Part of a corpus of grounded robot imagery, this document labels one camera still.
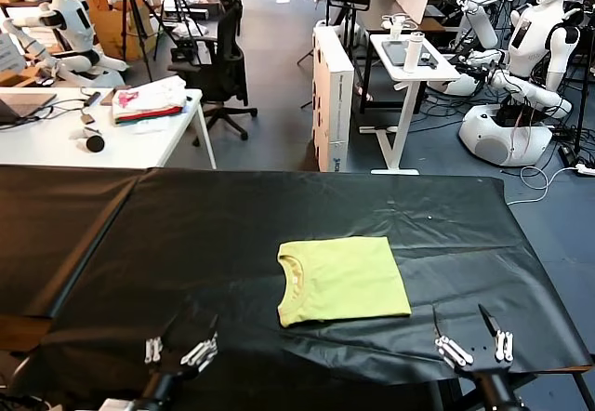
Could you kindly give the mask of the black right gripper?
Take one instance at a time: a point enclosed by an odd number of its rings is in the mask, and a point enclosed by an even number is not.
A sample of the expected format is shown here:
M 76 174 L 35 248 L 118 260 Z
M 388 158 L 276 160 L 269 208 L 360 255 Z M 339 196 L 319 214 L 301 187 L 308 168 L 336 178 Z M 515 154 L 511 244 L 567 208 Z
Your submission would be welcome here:
M 443 360 L 460 378 L 474 385 L 474 390 L 456 401 L 456 410 L 515 410 L 516 395 L 510 383 L 512 360 L 512 333 L 503 330 L 495 316 L 482 304 L 478 305 L 488 331 L 495 341 L 495 350 L 478 347 L 473 355 L 465 351 L 454 339 L 444 334 L 439 325 L 438 313 L 432 307 L 436 331 L 434 346 Z

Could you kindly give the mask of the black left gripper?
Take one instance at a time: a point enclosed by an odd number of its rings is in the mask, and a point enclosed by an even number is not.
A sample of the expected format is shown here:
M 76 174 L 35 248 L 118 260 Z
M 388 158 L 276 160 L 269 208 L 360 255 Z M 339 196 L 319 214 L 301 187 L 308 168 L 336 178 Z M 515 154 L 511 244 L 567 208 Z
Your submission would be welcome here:
M 179 312 L 176 312 L 159 330 L 156 337 L 145 340 L 145 364 L 162 362 L 165 349 L 171 346 Z M 168 409 L 178 386 L 184 381 L 197 378 L 218 354 L 218 316 L 211 320 L 207 336 L 180 358 L 182 367 L 165 371 L 163 368 L 151 373 L 139 397 L 139 409 Z

